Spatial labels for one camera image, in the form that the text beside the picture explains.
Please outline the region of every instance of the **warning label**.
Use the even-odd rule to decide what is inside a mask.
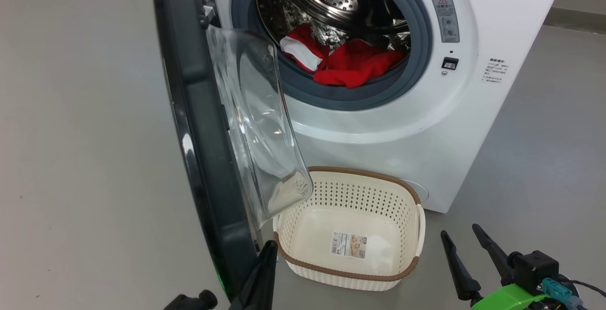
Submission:
[[[431,2],[433,2],[433,7],[436,9],[442,43],[458,43],[459,21],[456,18],[453,0],[431,0]]]
[[[491,58],[484,69],[484,73],[482,75],[482,81],[489,81],[491,83],[500,83],[507,70],[509,69],[509,65],[506,64],[506,61],[503,59]]]

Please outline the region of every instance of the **laundry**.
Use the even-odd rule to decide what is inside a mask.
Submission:
[[[402,51],[388,51],[360,39],[348,40],[330,51],[312,36],[311,27],[305,23],[282,38],[280,46],[299,66],[315,72],[316,83],[348,89],[380,77],[405,56]]]

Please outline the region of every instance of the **green mount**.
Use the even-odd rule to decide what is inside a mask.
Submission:
[[[503,286],[476,303],[472,306],[472,310],[524,310],[528,308],[530,303],[541,301],[547,297],[545,294],[533,296],[518,285],[510,284]]]

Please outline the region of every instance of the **label sticker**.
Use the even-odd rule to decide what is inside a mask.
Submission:
[[[442,43],[458,43],[459,22],[456,18],[453,0],[431,0],[431,2],[433,2],[433,7],[436,9]]]
[[[366,259],[367,237],[359,234],[333,232],[330,253],[343,257]]]
[[[509,65],[506,64],[505,60],[491,58],[482,74],[482,81],[500,83],[507,73],[507,69],[509,69]]]

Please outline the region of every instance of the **basket handle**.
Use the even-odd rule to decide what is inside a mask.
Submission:
[[[419,212],[419,241],[417,243],[415,256],[420,256],[420,253],[423,250],[423,244],[425,243],[425,211],[420,204],[417,204],[417,211]]]

